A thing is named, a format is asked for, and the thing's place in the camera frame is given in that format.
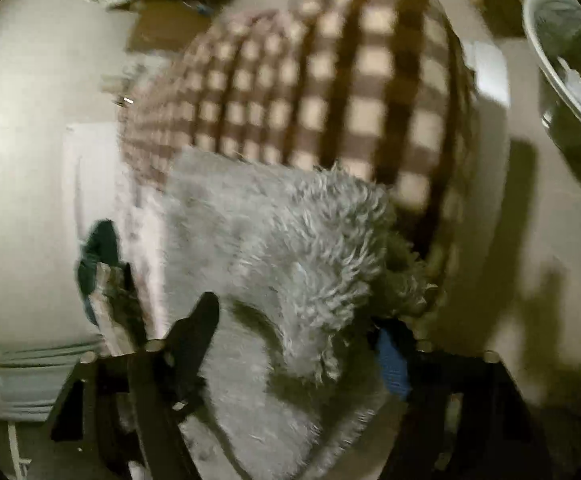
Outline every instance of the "cloth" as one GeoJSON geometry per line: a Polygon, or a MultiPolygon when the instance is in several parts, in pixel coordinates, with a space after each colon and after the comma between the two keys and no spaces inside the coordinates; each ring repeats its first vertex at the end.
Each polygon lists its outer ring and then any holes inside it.
{"type": "Polygon", "coordinates": [[[217,22],[129,98],[120,144],[130,187],[159,195],[189,144],[304,170],[338,160],[391,189],[395,228],[431,283],[441,288],[457,261],[471,75],[438,0],[295,0],[217,22]]]}
{"type": "MultiPolygon", "coordinates": [[[[188,316],[205,290],[221,304],[202,367],[208,413],[183,424],[193,458],[204,467],[215,460],[201,456],[231,453],[253,480],[319,478],[387,398],[366,340],[371,316],[394,313],[370,301],[394,235],[386,190],[338,169],[188,148],[165,203],[171,319],[188,316]],[[216,439],[207,448],[202,420],[216,439]]],[[[417,265],[401,264],[403,301],[421,297],[417,265]]]]}
{"type": "Polygon", "coordinates": [[[146,343],[144,315],[130,264],[121,262],[111,220],[95,223],[82,247],[77,284],[88,320],[99,327],[113,355],[146,343]]]}
{"type": "Polygon", "coordinates": [[[95,290],[97,263],[118,267],[120,258],[117,251],[117,234],[111,220],[97,222],[82,247],[81,258],[77,264],[77,285],[84,302],[88,320],[97,326],[93,306],[88,298],[95,290]]]}
{"type": "Polygon", "coordinates": [[[79,357],[101,347],[98,335],[46,348],[0,345],[0,418],[46,420],[79,357]]]}

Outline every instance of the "checkered fabric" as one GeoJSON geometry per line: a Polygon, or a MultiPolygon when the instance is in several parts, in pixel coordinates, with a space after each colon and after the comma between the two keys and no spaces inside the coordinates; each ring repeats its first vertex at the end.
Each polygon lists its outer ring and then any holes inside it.
{"type": "Polygon", "coordinates": [[[140,184],[192,145],[392,190],[397,229],[440,283],[469,179],[471,87],[438,0],[295,0],[216,23],[122,118],[140,184]]]}

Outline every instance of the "tile floor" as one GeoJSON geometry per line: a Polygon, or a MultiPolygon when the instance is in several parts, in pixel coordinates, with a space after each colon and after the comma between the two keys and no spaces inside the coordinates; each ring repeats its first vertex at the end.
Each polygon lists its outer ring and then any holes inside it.
{"type": "MultiPolygon", "coordinates": [[[[441,2],[463,40],[491,41],[468,0],[441,2]]],[[[0,342],[88,330],[64,257],[61,142],[68,123],[114,120],[98,84],[125,64],[133,20],[84,0],[0,3],[0,342]]],[[[525,39],[495,42],[512,97],[503,210],[477,300],[442,312],[437,337],[458,351],[497,350],[529,400],[581,410],[581,183],[539,122],[525,39]]]]}

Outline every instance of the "blue object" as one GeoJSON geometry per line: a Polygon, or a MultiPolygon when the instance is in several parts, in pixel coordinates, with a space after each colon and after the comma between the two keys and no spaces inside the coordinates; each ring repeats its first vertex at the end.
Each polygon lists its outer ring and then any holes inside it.
{"type": "Polygon", "coordinates": [[[391,335],[384,328],[379,330],[376,351],[381,368],[381,378],[387,390],[391,394],[399,396],[400,399],[406,400],[411,391],[407,361],[395,347],[391,335]]]}
{"type": "Polygon", "coordinates": [[[205,5],[205,4],[198,3],[195,6],[195,10],[197,10],[197,12],[199,14],[201,14],[202,16],[211,16],[212,15],[212,7],[209,7],[208,5],[205,5]]]}

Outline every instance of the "gray fur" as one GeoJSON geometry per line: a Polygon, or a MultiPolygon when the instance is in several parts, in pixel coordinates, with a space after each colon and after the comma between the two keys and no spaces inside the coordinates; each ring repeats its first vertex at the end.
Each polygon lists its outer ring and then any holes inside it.
{"type": "MultiPolygon", "coordinates": [[[[200,471],[320,477],[386,396],[363,334],[371,285],[386,280],[388,194],[337,168],[306,172],[188,149],[166,195],[171,319],[187,316],[206,290],[221,301],[202,369],[208,410],[182,428],[200,471]],[[233,471],[218,465],[225,459],[233,471]]],[[[405,263],[391,289],[406,306],[419,304],[426,285],[414,258],[405,263]]]]}

